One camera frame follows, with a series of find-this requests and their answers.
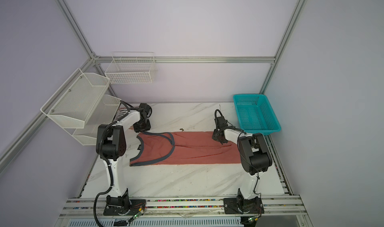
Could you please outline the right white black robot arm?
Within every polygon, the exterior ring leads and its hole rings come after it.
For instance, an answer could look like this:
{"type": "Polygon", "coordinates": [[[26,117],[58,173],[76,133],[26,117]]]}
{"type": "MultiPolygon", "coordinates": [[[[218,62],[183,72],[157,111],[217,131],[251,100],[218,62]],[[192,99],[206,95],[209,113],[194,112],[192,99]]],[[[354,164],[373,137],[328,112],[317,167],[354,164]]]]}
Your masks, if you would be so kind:
{"type": "Polygon", "coordinates": [[[230,124],[224,116],[214,118],[215,129],[212,135],[213,140],[221,144],[230,141],[237,145],[241,164],[248,179],[238,189],[236,197],[238,209],[245,213],[252,208],[260,207],[261,194],[259,186],[264,173],[273,165],[266,138],[261,133],[249,134],[244,130],[230,124]]]}

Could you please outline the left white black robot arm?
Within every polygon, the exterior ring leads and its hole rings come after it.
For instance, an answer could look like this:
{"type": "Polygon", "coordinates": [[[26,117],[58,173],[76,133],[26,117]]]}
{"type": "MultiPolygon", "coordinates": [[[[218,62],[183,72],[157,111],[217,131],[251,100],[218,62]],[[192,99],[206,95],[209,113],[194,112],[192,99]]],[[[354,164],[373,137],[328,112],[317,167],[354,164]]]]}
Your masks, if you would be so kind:
{"type": "Polygon", "coordinates": [[[122,156],[127,150],[125,131],[130,127],[139,133],[151,128],[149,117],[152,108],[147,103],[134,107],[121,101],[126,109],[125,113],[117,116],[110,124],[101,124],[97,132],[96,152],[103,160],[109,178],[109,188],[98,195],[107,196],[107,210],[129,210],[131,202],[124,180],[122,156]]]}

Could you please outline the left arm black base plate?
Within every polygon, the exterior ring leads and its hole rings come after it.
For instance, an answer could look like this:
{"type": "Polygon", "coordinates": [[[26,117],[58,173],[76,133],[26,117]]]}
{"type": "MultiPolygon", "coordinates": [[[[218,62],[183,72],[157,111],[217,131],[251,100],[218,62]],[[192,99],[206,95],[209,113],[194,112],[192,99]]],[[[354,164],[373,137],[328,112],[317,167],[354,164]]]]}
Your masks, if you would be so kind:
{"type": "Polygon", "coordinates": [[[144,199],[129,199],[123,197],[107,196],[104,216],[134,216],[139,210],[144,210],[146,206],[144,199]]]}

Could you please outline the dusty red tank top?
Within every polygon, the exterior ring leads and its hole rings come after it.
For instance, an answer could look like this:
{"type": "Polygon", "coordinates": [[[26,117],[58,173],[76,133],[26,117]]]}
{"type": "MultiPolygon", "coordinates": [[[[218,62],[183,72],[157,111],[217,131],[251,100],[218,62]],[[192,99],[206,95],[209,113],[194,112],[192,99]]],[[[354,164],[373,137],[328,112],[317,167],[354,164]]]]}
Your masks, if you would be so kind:
{"type": "Polygon", "coordinates": [[[131,167],[149,165],[239,164],[236,143],[220,143],[213,132],[142,132],[140,152],[130,159],[131,167]]]}

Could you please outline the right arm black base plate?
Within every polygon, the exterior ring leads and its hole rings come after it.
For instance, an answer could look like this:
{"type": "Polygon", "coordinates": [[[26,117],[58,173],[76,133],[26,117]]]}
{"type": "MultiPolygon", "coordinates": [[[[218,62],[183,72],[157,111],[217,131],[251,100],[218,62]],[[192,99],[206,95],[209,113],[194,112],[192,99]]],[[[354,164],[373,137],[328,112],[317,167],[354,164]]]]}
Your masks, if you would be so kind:
{"type": "Polygon", "coordinates": [[[225,214],[264,214],[264,205],[259,197],[250,200],[241,198],[224,199],[225,214]]]}

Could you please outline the black white striped tank top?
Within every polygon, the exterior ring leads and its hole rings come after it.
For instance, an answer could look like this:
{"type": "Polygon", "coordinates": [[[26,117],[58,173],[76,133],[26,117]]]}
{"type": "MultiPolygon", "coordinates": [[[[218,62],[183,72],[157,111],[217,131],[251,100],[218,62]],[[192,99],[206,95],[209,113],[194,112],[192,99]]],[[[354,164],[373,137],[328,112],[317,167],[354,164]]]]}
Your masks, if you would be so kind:
{"type": "Polygon", "coordinates": [[[128,115],[128,109],[126,107],[120,107],[117,110],[115,121],[120,121],[121,119],[125,118],[128,115]]]}

